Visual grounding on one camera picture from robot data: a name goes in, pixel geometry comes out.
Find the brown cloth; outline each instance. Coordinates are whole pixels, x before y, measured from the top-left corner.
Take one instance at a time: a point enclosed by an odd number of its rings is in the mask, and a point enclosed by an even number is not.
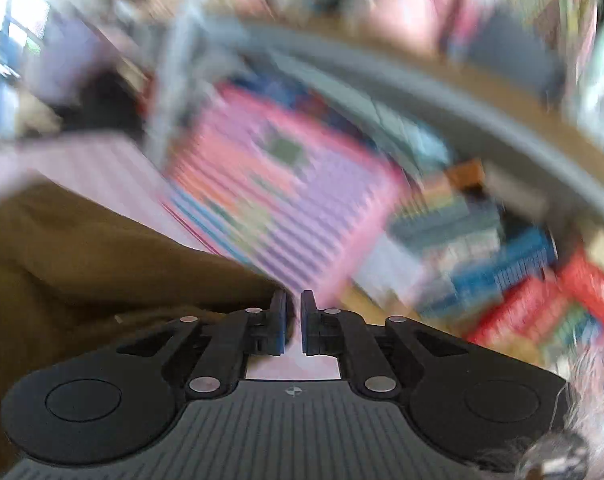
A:
[[[32,370],[184,315],[267,308],[278,284],[49,182],[0,204],[0,401]],[[0,427],[0,474],[16,459]]]

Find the silver round object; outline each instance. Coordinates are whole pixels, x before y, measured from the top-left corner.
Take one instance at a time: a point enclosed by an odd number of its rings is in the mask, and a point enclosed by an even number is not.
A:
[[[369,377],[365,382],[364,386],[367,387],[372,392],[377,392],[380,394],[385,394],[386,392],[392,391],[397,383],[395,380],[390,377],[386,377],[383,375],[377,375],[375,377]]]
[[[189,383],[189,388],[199,394],[210,394],[220,387],[220,381],[214,377],[198,377]]]

